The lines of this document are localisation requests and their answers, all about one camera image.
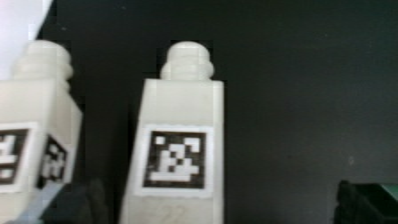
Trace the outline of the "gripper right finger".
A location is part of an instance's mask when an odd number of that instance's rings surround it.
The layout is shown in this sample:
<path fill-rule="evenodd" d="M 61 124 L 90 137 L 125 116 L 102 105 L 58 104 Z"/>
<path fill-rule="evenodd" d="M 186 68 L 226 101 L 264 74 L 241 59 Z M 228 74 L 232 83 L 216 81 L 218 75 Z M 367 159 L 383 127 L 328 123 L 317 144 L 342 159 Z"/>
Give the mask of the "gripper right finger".
<path fill-rule="evenodd" d="M 340 182 L 337 224 L 398 224 L 398 184 Z"/>

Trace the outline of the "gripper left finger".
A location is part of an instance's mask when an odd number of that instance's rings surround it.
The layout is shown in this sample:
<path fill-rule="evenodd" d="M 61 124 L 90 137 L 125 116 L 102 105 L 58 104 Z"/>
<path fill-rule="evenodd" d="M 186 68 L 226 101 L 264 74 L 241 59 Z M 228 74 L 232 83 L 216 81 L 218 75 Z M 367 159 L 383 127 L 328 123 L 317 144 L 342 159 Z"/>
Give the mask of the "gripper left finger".
<path fill-rule="evenodd" d="M 24 211 L 24 224 L 111 224 L 102 182 L 50 184 Z"/>

